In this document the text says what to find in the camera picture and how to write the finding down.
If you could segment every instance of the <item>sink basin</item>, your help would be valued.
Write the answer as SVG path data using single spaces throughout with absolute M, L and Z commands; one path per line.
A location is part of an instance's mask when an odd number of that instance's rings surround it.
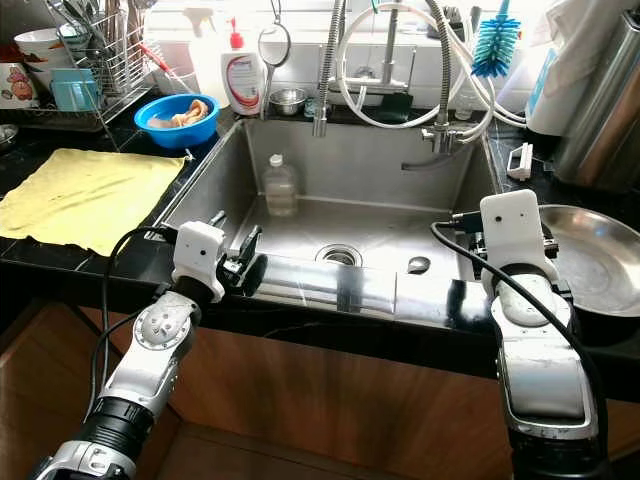
M 452 211 L 477 210 L 495 192 L 484 141 L 448 158 L 434 156 L 416 129 L 383 130 L 331 124 L 314 138 L 299 121 L 246 119 L 222 138 L 159 223 L 178 227 L 228 215 L 227 245 L 237 252 L 253 225 L 258 251 L 306 261 L 405 273 L 425 257 L 425 275 L 473 279 L 471 266 L 440 245 L 429 225 Z M 260 178 L 281 153 L 300 181 L 298 212 L 269 215 Z M 404 171 L 403 163 L 419 164 Z

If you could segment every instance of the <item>metal canister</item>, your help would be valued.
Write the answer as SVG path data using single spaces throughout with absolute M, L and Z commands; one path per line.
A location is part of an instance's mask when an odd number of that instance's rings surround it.
M 625 11 L 554 159 L 562 182 L 622 193 L 640 178 L 640 12 Z

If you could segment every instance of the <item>granite countertop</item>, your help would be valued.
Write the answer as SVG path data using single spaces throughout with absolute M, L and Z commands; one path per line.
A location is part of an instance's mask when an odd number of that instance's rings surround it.
M 148 101 L 147 97 L 139 104 Z M 136 132 L 132 121 L 135 111 L 134 106 L 111 125 L 122 151 L 165 156 L 180 154 L 162 150 L 146 134 Z M 233 121 L 232 112 L 223 111 L 219 119 L 219 133 L 223 134 Z M 195 160 L 180 172 L 144 224 L 151 224 L 159 216 L 217 138 L 214 136 L 209 142 L 192 149 Z M 512 127 L 495 123 L 490 129 L 489 146 L 503 191 L 532 188 L 538 194 L 540 203 L 579 205 L 603 212 L 635 229 L 640 228 L 640 212 L 637 209 L 640 204 L 639 192 L 611 196 L 565 187 L 555 182 L 551 173 L 545 172 L 542 161 L 548 159 L 553 150 L 553 142 L 548 138 L 533 139 L 534 157 L 541 161 L 534 162 L 530 181 L 521 183 L 507 178 L 505 163 L 509 151 L 520 146 L 523 138 L 523 132 Z M 17 147 L 0 155 L 0 195 L 17 187 L 59 147 L 113 150 L 104 133 L 62 134 L 24 129 Z M 169 245 L 142 238 L 132 240 L 118 257 L 110 287 L 110 309 L 131 312 L 147 305 L 158 284 L 169 280 L 171 259 L 172 248 Z M 11 314 L 15 314 L 34 296 L 98 306 L 100 279 L 105 264 L 105 258 L 74 246 L 0 238 L 0 307 L 3 309 L 0 333 L 9 324 Z M 451 298 L 443 300 L 447 308 L 441 308 L 442 305 L 433 302 L 430 310 L 434 312 L 432 321 L 386 321 L 365 315 L 332 313 L 229 295 L 221 304 L 212 306 L 206 312 L 203 325 L 493 377 L 497 345 L 492 322 L 484 311 L 482 301 L 478 300 L 472 305 L 475 315 L 472 321 L 457 320 L 459 312 L 449 308 L 458 295 L 462 295 L 459 306 L 464 307 L 465 302 L 471 305 L 472 302 L 464 298 L 465 291 L 469 298 L 469 289 L 465 290 L 464 283 L 454 281 L 437 286 L 445 297 Z M 7 310 L 7 304 L 15 308 Z M 619 381 L 620 375 L 623 378 L 637 378 L 640 375 L 638 322 L 588 314 L 580 318 L 583 320 L 585 343 L 589 345 L 603 372 L 608 394 L 614 398 L 640 402 L 640 393 L 631 385 L 633 382 Z

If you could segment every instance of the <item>blue brush bristles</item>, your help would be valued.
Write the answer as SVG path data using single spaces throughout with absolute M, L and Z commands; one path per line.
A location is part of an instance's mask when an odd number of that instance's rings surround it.
M 480 24 L 471 72 L 478 77 L 507 75 L 518 39 L 520 22 L 507 17 L 509 0 L 503 0 L 496 18 Z

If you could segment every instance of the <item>round metal pan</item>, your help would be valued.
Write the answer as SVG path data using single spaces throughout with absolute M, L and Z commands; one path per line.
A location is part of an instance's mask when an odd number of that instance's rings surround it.
M 543 205 L 540 218 L 558 241 L 555 260 L 576 307 L 615 317 L 640 317 L 640 234 L 584 208 Z

